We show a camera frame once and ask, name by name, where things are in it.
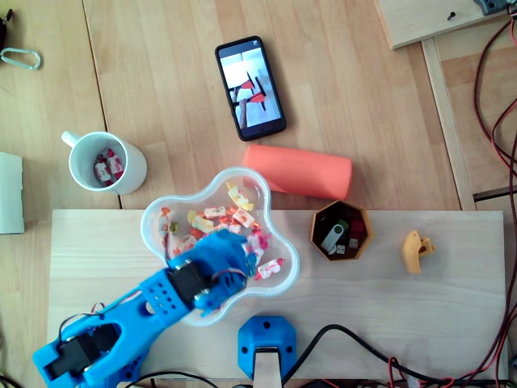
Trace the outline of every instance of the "robotic arm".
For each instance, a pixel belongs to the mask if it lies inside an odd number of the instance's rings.
[[[47,386],[108,388],[136,381],[165,329],[194,309],[219,309],[246,287],[256,258],[244,244],[245,237],[228,230],[210,234],[103,310],[60,328],[33,357]]]

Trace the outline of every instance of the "wire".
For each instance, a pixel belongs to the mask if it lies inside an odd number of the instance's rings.
[[[481,71],[483,69],[483,64],[485,62],[485,59],[486,59],[486,55],[488,54],[489,52],[489,49],[490,47],[492,46],[492,44],[495,42],[495,40],[502,34],[502,32],[508,27],[510,26],[510,30],[511,30],[511,38],[512,40],[514,41],[514,43],[517,44],[517,42],[515,42],[515,35],[514,35],[514,26],[515,26],[515,22],[514,20],[512,19],[511,21],[505,23],[496,33],[494,36],[492,36],[492,38],[490,38],[490,40],[488,41],[488,43],[486,44],[485,48],[483,49],[482,53],[481,53],[481,57],[479,59],[479,63],[477,65],[477,71],[476,71],[476,78],[475,78],[475,82],[474,82],[474,90],[473,90],[473,106],[474,106],[474,111],[476,112],[476,118],[477,118],[477,121],[479,123],[479,125],[481,126],[481,129],[483,131],[483,133],[485,134],[485,136],[492,142],[492,146],[494,147],[496,153],[498,154],[498,156],[500,157],[500,159],[504,162],[504,164],[509,168],[509,173],[510,173],[510,202],[511,202],[511,207],[512,207],[512,217],[513,217],[513,221],[514,221],[514,228],[515,228],[515,237],[516,237],[516,240],[517,240],[517,214],[515,213],[515,202],[514,202],[514,198],[513,198],[513,178],[514,178],[514,175],[516,175],[515,171],[514,171],[514,164],[515,164],[515,148],[517,147],[517,134],[515,135],[515,142],[514,142],[514,148],[512,149],[512,154],[509,155],[508,153],[506,153],[498,144],[497,142],[495,141],[494,139],[494,134],[495,134],[495,130],[497,129],[499,123],[504,120],[504,118],[507,116],[507,114],[515,107],[515,103],[517,102],[517,99],[516,101],[514,101],[514,103],[501,115],[501,117],[499,118],[499,120],[496,122],[496,125],[494,126],[494,129],[492,130],[492,136],[490,136],[488,134],[488,131],[485,127],[485,123],[483,122],[483,119],[481,118],[481,112],[480,112],[480,108],[479,108],[479,83],[480,83],[480,78],[481,78]],[[508,162],[506,160],[504,160],[504,157],[503,155],[509,159],[510,163],[508,164]],[[515,262],[514,262],[514,268],[513,268],[513,272],[512,272],[512,276],[511,276],[511,281],[510,281],[510,285],[508,287],[508,291],[507,291],[507,294],[506,294],[506,305],[505,305],[505,311],[504,311],[504,315],[503,315],[503,318],[502,318],[502,322],[501,322],[501,326],[498,330],[498,334],[495,336],[495,339],[494,339],[494,342],[492,343],[491,347],[490,347],[490,350],[487,352],[485,358],[483,359],[483,361],[479,364],[479,366],[476,368],[476,370],[473,371],[473,373],[470,373],[469,374],[469,378],[467,379],[466,382],[464,382],[464,384],[462,385],[462,388],[463,387],[466,387],[482,370],[483,370],[483,367],[485,366],[486,362],[489,360],[490,356],[492,355],[492,353],[494,352],[497,344],[501,341],[504,341],[504,337],[503,337],[503,333],[505,332],[507,326],[509,326],[508,324],[508,319],[510,317],[510,315],[513,313],[513,311],[515,310],[515,308],[513,310],[510,310],[510,303],[511,303],[511,294],[512,294],[512,291],[513,291],[513,288],[514,288],[514,284],[515,284],[515,277],[517,275],[517,252],[516,252],[516,255],[515,255]],[[496,357],[496,360],[498,358],[498,352],[496,351],[495,355]]]
[[[511,35],[511,39],[513,40],[514,44],[517,46],[517,40],[515,39],[515,35],[514,35],[514,24],[515,24],[515,21],[512,19],[510,22],[510,35]]]
[[[287,382],[291,379],[291,377],[294,375],[294,373],[296,373],[296,371],[305,362],[305,360],[307,359],[309,354],[314,350],[314,347],[319,342],[319,340],[322,338],[322,336],[325,333],[327,333],[328,331],[331,331],[331,330],[341,331],[342,333],[350,336],[355,342],[357,342],[363,348],[368,350],[375,357],[379,358],[380,360],[382,360],[385,363],[389,362],[389,358],[387,356],[385,356],[383,353],[379,352],[372,345],[370,345],[368,342],[366,342],[364,339],[359,337],[356,333],[354,333],[350,329],[348,329],[348,328],[346,328],[344,326],[341,326],[341,325],[336,325],[336,324],[334,324],[334,325],[327,325],[327,326],[323,327],[314,336],[313,340],[310,341],[309,345],[304,350],[304,352],[301,354],[300,358],[298,358],[298,360],[296,361],[294,366],[291,367],[291,369],[285,374],[284,378],[282,379],[282,385],[283,386],[285,384],[287,384]],[[406,368],[403,365],[400,365],[396,361],[393,362],[393,360],[391,362],[391,366],[393,368],[395,368],[395,369],[398,369],[399,371],[401,371],[401,372],[403,372],[405,374],[408,374],[410,376],[413,376],[413,377],[417,378],[418,380],[423,380],[425,382],[429,382],[429,383],[432,383],[432,384],[438,384],[438,385],[441,385],[441,386],[446,386],[446,385],[458,386],[458,385],[462,385],[462,384],[465,383],[465,380],[463,379],[463,377],[461,379],[453,380],[452,382],[451,382],[451,378],[450,377],[446,377],[446,378],[429,377],[429,376],[426,376],[425,374],[414,372],[413,370],[411,370],[409,368]],[[478,384],[493,384],[494,380],[476,380],[475,382],[478,383]]]
[[[14,380],[11,380],[10,378],[6,377],[6,376],[2,376],[0,374],[0,382],[6,386],[6,383],[9,384],[10,386],[12,386],[13,388],[23,388],[19,383],[17,383],[16,381]]]
[[[391,363],[393,361],[397,362],[395,357],[390,357],[388,360],[389,386],[391,386],[391,388],[395,388],[395,383],[393,382],[393,369],[391,367]]]
[[[140,377],[135,382],[132,382],[131,384],[127,385],[125,388],[129,388],[131,386],[135,386],[135,384],[137,384],[138,382],[142,382],[142,381],[144,381],[147,378],[152,378],[152,377],[157,377],[157,376],[166,376],[167,374],[177,374],[179,376],[185,376],[185,377],[189,377],[189,378],[194,378],[195,380],[199,380],[201,382],[207,383],[212,388],[219,388],[213,382],[210,382],[209,380],[207,380],[204,377],[196,376],[195,374],[189,374],[189,373],[184,373],[184,372],[177,372],[175,370],[167,370],[167,371],[163,371],[163,372],[156,372],[156,373],[146,374],[145,376]]]
[[[322,378],[322,381],[327,384],[328,386],[332,386],[333,388],[340,388],[339,386],[336,386],[333,382],[329,382],[328,380],[325,380]]]

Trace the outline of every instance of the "blue 3d printed part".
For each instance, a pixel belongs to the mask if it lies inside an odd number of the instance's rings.
[[[241,327],[238,333],[238,363],[242,371],[253,380],[255,353],[260,348],[277,349],[280,375],[296,363],[296,330],[284,317],[255,316]]]

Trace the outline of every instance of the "clear plastic bowl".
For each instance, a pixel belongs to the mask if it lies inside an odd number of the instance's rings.
[[[189,325],[203,327],[219,321],[231,305],[242,297],[274,297],[284,293],[291,287],[300,272],[300,257],[295,247],[282,236],[271,222],[271,191],[266,180],[256,171],[245,167],[232,167],[219,173],[202,191],[191,196],[164,196],[155,200],[144,211],[141,221],[141,234],[145,245],[165,263],[165,252],[162,238],[158,233],[158,218],[162,208],[170,209],[169,218],[179,223],[179,230],[174,236],[184,236],[191,229],[187,221],[187,212],[202,211],[208,206],[234,205],[228,195],[225,182],[237,185],[248,197],[254,209],[250,214],[262,226],[263,233],[271,233],[271,245],[267,248],[259,265],[280,257],[286,259],[279,273],[264,280],[248,280],[247,287],[231,297],[217,312],[201,317],[201,311],[194,310],[183,321]],[[172,246],[170,257],[174,257]]]

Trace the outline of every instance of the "mug handle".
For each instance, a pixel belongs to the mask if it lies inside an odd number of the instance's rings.
[[[64,131],[61,135],[61,140],[64,141],[66,144],[68,144],[70,147],[74,147],[81,136],[77,135],[74,132]]]

